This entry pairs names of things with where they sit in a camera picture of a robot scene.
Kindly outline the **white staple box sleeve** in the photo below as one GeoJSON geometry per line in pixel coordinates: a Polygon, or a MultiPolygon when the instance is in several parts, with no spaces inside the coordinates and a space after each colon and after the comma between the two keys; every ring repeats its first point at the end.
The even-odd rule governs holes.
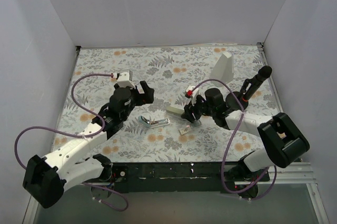
{"type": "Polygon", "coordinates": [[[183,128],[180,128],[179,132],[180,132],[181,135],[185,135],[185,134],[189,133],[191,130],[192,129],[191,129],[190,126],[185,126],[183,128]]]}

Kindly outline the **beige stapler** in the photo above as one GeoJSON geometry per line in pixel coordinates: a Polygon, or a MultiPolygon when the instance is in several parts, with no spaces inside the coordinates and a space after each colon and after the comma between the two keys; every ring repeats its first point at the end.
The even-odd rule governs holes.
{"type": "MultiPolygon", "coordinates": [[[[170,115],[178,117],[179,119],[183,119],[183,117],[182,117],[182,115],[184,113],[183,109],[168,106],[168,107],[166,107],[166,112],[170,115]]],[[[189,122],[189,123],[192,125],[192,127],[198,127],[202,124],[199,120],[196,120],[194,122],[189,122]]]]}

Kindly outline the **light blue stapler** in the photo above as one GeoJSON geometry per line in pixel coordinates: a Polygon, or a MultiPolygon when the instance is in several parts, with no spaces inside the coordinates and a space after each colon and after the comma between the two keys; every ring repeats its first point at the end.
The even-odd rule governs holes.
{"type": "Polygon", "coordinates": [[[143,125],[146,128],[159,128],[168,126],[171,123],[168,118],[160,120],[149,120],[146,119],[144,116],[139,116],[138,121],[141,125],[143,125]]]}

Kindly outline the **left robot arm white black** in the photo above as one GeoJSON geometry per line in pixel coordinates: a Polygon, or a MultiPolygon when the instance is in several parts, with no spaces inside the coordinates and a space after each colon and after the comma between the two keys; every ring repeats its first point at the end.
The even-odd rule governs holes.
{"type": "Polygon", "coordinates": [[[108,103],[81,134],[44,157],[34,155],[29,159],[23,187],[43,208],[56,204],[65,191],[78,184],[90,179],[106,182],[111,178],[112,163],[107,157],[96,154],[83,162],[80,159],[122,129],[136,106],[153,103],[154,89],[145,81],[140,84],[142,93],[136,87],[115,84],[108,103]]]}

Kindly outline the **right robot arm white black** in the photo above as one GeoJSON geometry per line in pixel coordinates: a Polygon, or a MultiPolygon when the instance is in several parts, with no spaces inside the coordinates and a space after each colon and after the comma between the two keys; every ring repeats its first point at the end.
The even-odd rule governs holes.
{"type": "Polygon", "coordinates": [[[185,96],[190,102],[184,106],[183,119],[194,123],[201,116],[208,116],[221,128],[261,138],[263,148],[242,157],[234,168],[243,180],[253,179],[258,170],[270,166],[286,168],[310,149],[309,142],[286,113],[274,116],[243,113],[237,102],[228,105],[217,88],[208,89],[201,96],[197,88],[189,86],[185,96]]]}

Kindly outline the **floral table mat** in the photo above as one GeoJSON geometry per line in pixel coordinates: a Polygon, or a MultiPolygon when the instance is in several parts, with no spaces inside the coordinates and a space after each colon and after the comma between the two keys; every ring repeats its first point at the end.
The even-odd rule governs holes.
{"type": "Polygon", "coordinates": [[[83,49],[71,80],[76,98],[67,98],[57,128],[78,134],[114,91],[115,80],[107,74],[130,70],[134,83],[144,80],[155,90],[154,102],[136,107],[123,128],[94,148],[92,154],[103,154],[113,162],[239,160],[263,147],[259,137],[220,128],[210,117],[202,117],[200,126],[181,135],[179,129],[187,126],[187,121],[166,112],[168,106],[182,108],[187,104],[187,86],[200,84],[201,92],[213,86],[209,77],[224,52],[234,59],[234,78],[227,87],[221,87],[222,94],[227,95],[240,90],[245,79],[262,67],[256,46],[83,49]],[[171,123],[146,128],[139,123],[139,116],[149,120],[168,118],[171,123]]]}

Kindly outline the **black microphone stand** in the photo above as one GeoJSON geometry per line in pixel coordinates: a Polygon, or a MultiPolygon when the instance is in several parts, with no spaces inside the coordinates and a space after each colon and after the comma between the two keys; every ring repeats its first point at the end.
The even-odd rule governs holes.
{"type": "Polygon", "coordinates": [[[249,105],[249,100],[253,96],[253,79],[246,79],[239,91],[234,91],[233,95],[228,94],[225,102],[228,108],[233,110],[246,109],[249,105]]]}

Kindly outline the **white wedge-shaped block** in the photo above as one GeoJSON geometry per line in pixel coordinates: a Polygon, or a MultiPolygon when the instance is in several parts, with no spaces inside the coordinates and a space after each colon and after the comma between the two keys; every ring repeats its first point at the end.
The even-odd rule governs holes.
{"type": "Polygon", "coordinates": [[[231,53],[224,52],[216,62],[210,74],[211,79],[217,79],[228,84],[234,78],[234,59],[231,53]]]}

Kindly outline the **black microphone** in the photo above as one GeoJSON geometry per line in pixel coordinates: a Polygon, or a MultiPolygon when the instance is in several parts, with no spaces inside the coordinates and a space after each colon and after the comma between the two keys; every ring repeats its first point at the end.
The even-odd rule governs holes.
{"type": "Polygon", "coordinates": [[[246,79],[241,88],[241,92],[243,94],[242,100],[249,101],[263,82],[271,76],[271,74],[272,68],[270,66],[263,66],[253,78],[246,79]]]}

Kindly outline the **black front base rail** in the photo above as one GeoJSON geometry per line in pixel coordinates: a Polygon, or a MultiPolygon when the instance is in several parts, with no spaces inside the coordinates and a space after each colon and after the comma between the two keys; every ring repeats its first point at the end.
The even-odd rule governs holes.
{"type": "Polygon", "coordinates": [[[226,193],[221,183],[221,162],[117,162],[106,181],[93,178],[87,182],[112,185],[116,191],[226,193]]]}

